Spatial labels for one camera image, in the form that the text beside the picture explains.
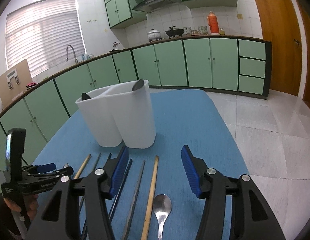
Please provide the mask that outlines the wooden chopstick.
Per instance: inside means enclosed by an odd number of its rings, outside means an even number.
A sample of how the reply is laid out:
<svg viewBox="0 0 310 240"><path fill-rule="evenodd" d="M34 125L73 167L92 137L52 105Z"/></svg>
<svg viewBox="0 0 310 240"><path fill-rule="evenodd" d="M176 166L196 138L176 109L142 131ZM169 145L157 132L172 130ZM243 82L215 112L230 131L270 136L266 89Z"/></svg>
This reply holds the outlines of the wooden chopstick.
<svg viewBox="0 0 310 240"><path fill-rule="evenodd" d="M78 179L80 177L80 175L82 174L83 170L85 169L86 165L88 164L90 158L92 157L91 154L88 154L87 157L84 159L82 165L80 166L79 170L77 171L77 173L74 176L74 179Z"/></svg>
<svg viewBox="0 0 310 240"><path fill-rule="evenodd" d="M141 240L147 240L148 238L148 232L149 232L150 223L151 223L153 199L154 199L154 193L155 193L155 187L156 187L156 176L158 172L158 163L159 163L159 156L156 155L155 161L154 161L150 191L149 191L149 196L148 196L147 208L146 208L146 213L145 213L144 226L143 226L143 231L141 234Z"/></svg>

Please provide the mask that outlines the black plastic spoon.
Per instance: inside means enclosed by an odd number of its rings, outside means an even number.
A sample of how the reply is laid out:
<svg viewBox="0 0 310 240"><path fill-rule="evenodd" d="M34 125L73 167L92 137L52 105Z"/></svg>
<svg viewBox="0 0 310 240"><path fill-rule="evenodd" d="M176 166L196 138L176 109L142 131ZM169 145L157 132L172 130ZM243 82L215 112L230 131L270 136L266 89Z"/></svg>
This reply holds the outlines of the black plastic spoon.
<svg viewBox="0 0 310 240"><path fill-rule="evenodd" d="M91 97L87 93L82 93L81 98L82 98L82 101L91 99Z"/></svg>

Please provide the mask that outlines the silver spoon flower handle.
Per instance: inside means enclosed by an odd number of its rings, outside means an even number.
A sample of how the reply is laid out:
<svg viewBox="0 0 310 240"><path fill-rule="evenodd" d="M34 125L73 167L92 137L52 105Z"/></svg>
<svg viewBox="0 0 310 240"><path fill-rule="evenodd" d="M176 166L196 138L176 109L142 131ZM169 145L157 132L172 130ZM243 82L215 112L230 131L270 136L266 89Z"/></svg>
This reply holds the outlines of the silver spoon flower handle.
<svg viewBox="0 0 310 240"><path fill-rule="evenodd" d="M163 227L171 213L172 202L169 196L158 194L153 200L153 212L158 221L158 240L162 240Z"/></svg>

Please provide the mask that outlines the small silver teaspoon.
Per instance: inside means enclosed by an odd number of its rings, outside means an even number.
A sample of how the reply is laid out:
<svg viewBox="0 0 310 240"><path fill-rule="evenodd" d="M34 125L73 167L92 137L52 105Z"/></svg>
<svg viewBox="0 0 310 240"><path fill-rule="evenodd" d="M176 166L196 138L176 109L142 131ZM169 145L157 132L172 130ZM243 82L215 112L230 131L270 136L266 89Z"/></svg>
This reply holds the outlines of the small silver teaspoon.
<svg viewBox="0 0 310 240"><path fill-rule="evenodd" d="M135 82L135 84L132 87L132 92L136 91L138 89L141 89L144 86L144 80L143 79L139 79L138 81Z"/></svg>

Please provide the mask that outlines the green lower kitchen cabinets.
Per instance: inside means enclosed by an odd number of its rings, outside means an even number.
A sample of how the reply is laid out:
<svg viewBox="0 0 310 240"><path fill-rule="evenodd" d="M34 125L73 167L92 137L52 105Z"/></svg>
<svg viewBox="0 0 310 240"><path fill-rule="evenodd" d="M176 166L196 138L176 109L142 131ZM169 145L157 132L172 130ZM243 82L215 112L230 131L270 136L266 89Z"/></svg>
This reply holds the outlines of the green lower kitchen cabinets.
<svg viewBox="0 0 310 240"><path fill-rule="evenodd" d="M0 171L6 134L27 130L24 162L32 163L77 111L83 92L146 79L152 88L194 88L265 99L272 44L239 36L181 37L107 53L69 67L22 93L0 113Z"/></svg>

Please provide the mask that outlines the red cloth on counter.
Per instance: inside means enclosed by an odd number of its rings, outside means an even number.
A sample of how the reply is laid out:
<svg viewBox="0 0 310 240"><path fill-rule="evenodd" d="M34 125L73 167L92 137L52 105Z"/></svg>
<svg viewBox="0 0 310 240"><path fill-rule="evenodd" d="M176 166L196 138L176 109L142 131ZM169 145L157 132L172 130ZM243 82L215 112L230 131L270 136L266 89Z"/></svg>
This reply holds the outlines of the red cloth on counter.
<svg viewBox="0 0 310 240"><path fill-rule="evenodd" d="M28 83L27 85L26 85L26 89L27 90L30 90L30 89L32 89L32 88L34 88L34 87L36 87L37 86L37 83L36 82L31 82L31 83Z"/></svg>

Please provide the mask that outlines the white two-compartment utensil holder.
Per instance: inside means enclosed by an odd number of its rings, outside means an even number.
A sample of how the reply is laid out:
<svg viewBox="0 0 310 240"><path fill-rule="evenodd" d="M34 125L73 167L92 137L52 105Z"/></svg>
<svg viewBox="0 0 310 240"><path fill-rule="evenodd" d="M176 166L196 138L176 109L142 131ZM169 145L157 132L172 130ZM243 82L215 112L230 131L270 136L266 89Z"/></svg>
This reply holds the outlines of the white two-compartment utensil holder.
<svg viewBox="0 0 310 240"><path fill-rule="evenodd" d="M124 142L129 148L144 149L156 137L149 81L132 92L136 81L94 89L91 99L75 101L90 132L102 147Z"/></svg>

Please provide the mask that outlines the blue tablecloth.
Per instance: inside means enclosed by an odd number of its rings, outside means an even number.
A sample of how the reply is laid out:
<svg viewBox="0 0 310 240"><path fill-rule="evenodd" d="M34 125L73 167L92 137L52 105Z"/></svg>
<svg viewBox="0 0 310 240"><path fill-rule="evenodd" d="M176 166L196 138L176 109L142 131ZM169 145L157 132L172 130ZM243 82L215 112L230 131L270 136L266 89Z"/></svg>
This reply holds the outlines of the blue tablecloth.
<svg viewBox="0 0 310 240"><path fill-rule="evenodd" d="M143 161L140 184L128 239L141 239L150 191L155 156L159 156L155 196L166 194L172 202L172 211L165 222L162 239L195 239L205 200L192 193L182 164L181 149L188 145L192 154L203 159L227 177L239 178L249 174L244 159L224 120L211 98L203 90L171 90L151 93L156 137L147 149L129 148L133 159L127 180L119 198L112 220L115 239L121 239L128 211L131 206ZM77 111L51 138L33 162L34 165L55 163L57 169L68 163L78 171L88 154L92 155L81 177L94 167L101 153L97 168L102 168L109 154L117 157L122 145L101 147Z"/></svg>

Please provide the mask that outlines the white window blinds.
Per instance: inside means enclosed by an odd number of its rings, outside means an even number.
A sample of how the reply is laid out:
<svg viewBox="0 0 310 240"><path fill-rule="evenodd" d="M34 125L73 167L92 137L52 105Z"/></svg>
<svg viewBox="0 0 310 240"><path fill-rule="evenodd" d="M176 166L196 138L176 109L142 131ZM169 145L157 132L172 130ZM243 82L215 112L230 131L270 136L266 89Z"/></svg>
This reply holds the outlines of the white window blinds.
<svg viewBox="0 0 310 240"><path fill-rule="evenodd" d="M27 59L32 77L62 63L71 63L86 51L77 0L42 0L6 17L7 67Z"/></svg>

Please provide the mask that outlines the white cooking pot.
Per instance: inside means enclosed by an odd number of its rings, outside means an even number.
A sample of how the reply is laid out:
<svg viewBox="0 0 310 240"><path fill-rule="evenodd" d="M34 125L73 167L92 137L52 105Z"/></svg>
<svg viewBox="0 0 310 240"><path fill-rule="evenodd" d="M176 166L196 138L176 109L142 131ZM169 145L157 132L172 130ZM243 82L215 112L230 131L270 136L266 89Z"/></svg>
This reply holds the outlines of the white cooking pot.
<svg viewBox="0 0 310 240"><path fill-rule="evenodd" d="M148 38L149 42L152 42L152 41L160 41L160 40L162 40L162 38L161 38L161 32L158 31L158 30L152 29L151 31L149 31L149 32L147 33L147 38Z"/></svg>

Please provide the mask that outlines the small oil bottle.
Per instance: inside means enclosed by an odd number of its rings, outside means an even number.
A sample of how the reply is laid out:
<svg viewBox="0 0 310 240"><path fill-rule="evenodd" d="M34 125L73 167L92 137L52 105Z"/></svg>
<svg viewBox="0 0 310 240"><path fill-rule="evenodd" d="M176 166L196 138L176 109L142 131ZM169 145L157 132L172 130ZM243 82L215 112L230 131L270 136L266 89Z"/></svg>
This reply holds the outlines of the small oil bottle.
<svg viewBox="0 0 310 240"><path fill-rule="evenodd" d="M220 29L219 29L219 34L220 34L220 35L225 35L225 30L224 30L224 28L220 28Z"/></svg>

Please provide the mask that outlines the patterned jar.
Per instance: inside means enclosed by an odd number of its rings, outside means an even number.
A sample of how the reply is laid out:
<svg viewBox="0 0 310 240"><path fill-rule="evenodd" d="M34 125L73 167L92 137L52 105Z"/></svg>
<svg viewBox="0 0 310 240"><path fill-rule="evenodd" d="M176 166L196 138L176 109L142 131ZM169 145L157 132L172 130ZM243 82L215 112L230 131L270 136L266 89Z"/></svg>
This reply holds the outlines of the patterned jar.
<svg viewBox="0 0 310 240"><path fill-rule="evenodd" d="M184 27L184 35L191 36L192 35L192 28L191 27Z"/></svg>
<svg viewBox="0 0 310 240"><path fill-rule="evenodd" d="M207 35L208 34L207 26L199 26L198 33L199 35Z"/></svg>

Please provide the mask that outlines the wooden door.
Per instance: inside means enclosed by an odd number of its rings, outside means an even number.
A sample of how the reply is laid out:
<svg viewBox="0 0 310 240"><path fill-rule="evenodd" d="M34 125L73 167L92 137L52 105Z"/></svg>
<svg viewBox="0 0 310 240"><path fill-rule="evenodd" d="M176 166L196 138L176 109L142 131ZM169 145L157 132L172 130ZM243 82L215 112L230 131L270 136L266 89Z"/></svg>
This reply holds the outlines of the wooden door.
<svg viewBox="0 0 310 240"><path fill-rule="evenodd" d="M263 38L272 43L270 88L297 96L302 72L299 23L291 0L255 0Z"/></svg>

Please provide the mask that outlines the patterned jar left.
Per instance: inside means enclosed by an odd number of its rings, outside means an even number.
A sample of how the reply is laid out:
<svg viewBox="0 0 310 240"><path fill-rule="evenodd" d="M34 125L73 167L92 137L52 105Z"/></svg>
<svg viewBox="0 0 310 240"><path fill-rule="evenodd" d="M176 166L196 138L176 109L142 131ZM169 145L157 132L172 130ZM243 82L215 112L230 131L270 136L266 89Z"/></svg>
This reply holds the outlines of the patterned jar left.
<svg viewBox="0 0 310 240"><path fill-rule="evenodd" d="M184 27L184 35L191 36L192 35L192 28L191 27Z"/></svg>

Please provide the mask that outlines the black range hood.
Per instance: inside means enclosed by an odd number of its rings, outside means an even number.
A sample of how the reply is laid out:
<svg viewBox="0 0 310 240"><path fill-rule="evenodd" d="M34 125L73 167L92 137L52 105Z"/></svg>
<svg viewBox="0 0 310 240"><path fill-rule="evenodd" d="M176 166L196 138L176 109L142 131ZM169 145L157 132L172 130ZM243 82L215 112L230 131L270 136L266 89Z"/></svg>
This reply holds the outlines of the black range hood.
<svg viewBox="0 0 310 240"><path fill-rule="evenodd" d="M150 13L161 9L170 4L180 3L181 0L144 0L138 5L136 5L133 10Z"/></svg>

